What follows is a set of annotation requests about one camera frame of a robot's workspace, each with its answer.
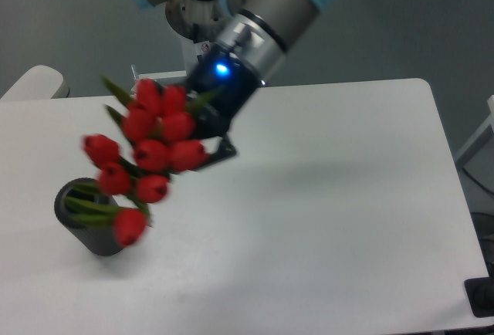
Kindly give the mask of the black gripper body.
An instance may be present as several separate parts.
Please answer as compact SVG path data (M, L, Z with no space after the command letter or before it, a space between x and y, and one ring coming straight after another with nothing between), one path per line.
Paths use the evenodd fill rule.
M258 77L230 52L214 44L185 79L185 88L214 96L196 113L194 139L224 136L235 115L258 88Z

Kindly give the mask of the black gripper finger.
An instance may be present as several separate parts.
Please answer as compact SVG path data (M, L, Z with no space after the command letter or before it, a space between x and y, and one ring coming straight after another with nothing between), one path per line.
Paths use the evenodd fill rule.
M230 136L225 134L221 137L218 143L217 149L214 153L208 156L208 159L203 163L203 168L208 168L213 165L219 164L223 161L234 158L237 155L237 149L232 143Z

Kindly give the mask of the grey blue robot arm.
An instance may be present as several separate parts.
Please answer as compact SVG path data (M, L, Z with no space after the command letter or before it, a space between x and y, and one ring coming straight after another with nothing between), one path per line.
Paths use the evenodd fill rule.
M208 98L199 110L194 138L218 138L206 166L236 154L230 124L251 95L263 86L314 20L333 0L134 0L141 8L181 1L182 22L194 32L212 30L209 50L184 78L191 103Z

